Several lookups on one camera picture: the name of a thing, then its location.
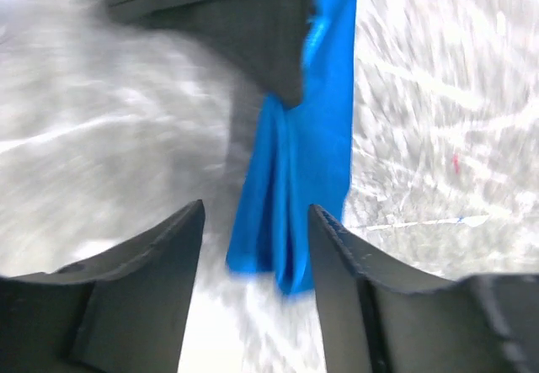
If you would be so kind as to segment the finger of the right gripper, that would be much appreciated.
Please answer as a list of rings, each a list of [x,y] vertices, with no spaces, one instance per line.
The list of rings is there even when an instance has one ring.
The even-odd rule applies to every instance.
[[[103,0],[119,24],[187,32],[287,107],[303,97],[302,49],[313,0]]]

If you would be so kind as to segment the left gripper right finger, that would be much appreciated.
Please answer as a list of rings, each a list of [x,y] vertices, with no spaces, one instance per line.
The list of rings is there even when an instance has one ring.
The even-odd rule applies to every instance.
[[[316,303],[330,372],[535,372],[536,274],[446,280],[309,214]]]

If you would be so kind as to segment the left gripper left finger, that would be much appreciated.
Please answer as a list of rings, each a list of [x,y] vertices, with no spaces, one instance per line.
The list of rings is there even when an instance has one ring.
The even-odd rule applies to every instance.
[[[175,372],[204,225],[196,200],[54,273],[2,278],[2,371]]]

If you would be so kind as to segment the blue cloth napkin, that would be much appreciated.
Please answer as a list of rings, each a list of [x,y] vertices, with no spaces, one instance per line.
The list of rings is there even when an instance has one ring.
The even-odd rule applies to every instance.
[[[341,217],[350,186],[357,0],[316,0],[303,48],[302,103],[264,100],[227,265],[270,272],[280,291],[313,287],[307,234],[310,205]]]

